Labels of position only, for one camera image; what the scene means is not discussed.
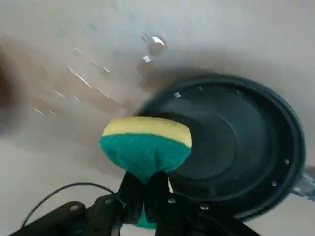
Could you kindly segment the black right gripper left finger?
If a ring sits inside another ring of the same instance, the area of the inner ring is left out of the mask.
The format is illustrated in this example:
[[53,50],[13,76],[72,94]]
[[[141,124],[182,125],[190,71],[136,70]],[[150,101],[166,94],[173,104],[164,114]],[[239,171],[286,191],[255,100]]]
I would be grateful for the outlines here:
[[[28,223],[35,211],[54,194],[72,186],[93,186],[107,191],[86,207],[71,201]],[[117,193],[95,183],[79,182],[63,186],[41,200],[27,215],[15,236],[118,236],[123,224],[135,224],[140,218],[145,185],[125,173]]]

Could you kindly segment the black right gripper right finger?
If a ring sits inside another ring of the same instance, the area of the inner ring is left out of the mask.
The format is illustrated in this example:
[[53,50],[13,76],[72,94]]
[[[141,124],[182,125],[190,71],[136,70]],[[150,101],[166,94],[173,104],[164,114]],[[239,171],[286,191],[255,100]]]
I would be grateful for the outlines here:
[[168,176],[156,173],[146,185],[145,213],[157,236],[255,236],[226,209],[171,193]]

